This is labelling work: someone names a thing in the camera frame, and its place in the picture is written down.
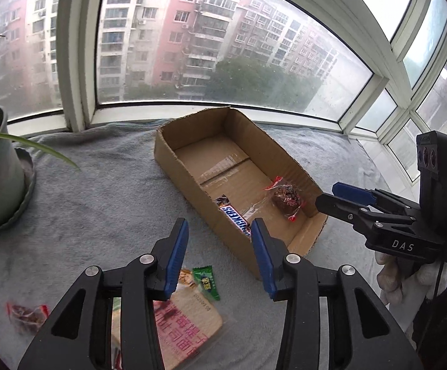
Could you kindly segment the right white gloved hand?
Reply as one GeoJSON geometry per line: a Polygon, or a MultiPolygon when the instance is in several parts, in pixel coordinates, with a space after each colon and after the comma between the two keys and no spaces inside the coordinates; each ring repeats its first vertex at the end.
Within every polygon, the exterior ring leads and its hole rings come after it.
{"type": "Polygon", "coordinates": [[[377,274],[381,288],[381,300],[402,331],[407,331],[424,300],[433,299],[447,288],[447,263],[434,262],[422,265],[413,275],[406,278],[396,257],[375,252],[375,259],[382,270],[377,274]]]}

